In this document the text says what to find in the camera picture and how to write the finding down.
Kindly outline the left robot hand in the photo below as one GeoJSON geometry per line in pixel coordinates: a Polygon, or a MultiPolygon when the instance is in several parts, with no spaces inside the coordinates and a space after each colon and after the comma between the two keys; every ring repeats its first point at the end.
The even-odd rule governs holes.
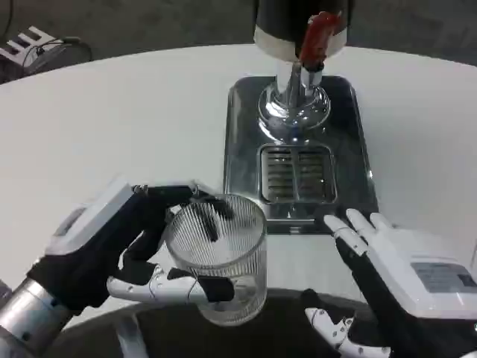
{"type": "Polygon", "coordinates": [[[150,283],[156,265],[149,260],[176,206],[192,206],[213,242],[215,217],[234,217],[224,199],[195,182],[148,186],[117,180],[67,217],[26,276],[74,315],[98,308],[110,296],[111,277],[134,286],[150,283]]]}

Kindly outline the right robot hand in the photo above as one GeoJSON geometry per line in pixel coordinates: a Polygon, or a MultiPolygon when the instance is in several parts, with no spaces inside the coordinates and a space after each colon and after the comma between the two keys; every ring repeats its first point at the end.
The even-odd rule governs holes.
{"type": "Polygon", "coordinates": [[[366,330],[377,343],[355,341],[356,314],[335,318],[312,289],[303,311],[340,357],[474,357],[476,276],[438,236],[391,224],[381,213],[349,208],[327,214],[340,258],[374,315],[366,330]]]}

